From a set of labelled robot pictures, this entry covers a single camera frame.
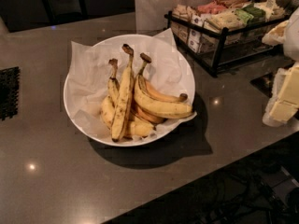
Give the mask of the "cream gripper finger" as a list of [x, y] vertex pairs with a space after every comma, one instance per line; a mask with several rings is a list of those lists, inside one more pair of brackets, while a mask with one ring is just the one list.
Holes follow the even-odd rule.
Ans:
[[270, 127], [286, 124], [299, 110], [299, 62], [291, 68], [279, 68], [263, 115], [263, 123]]

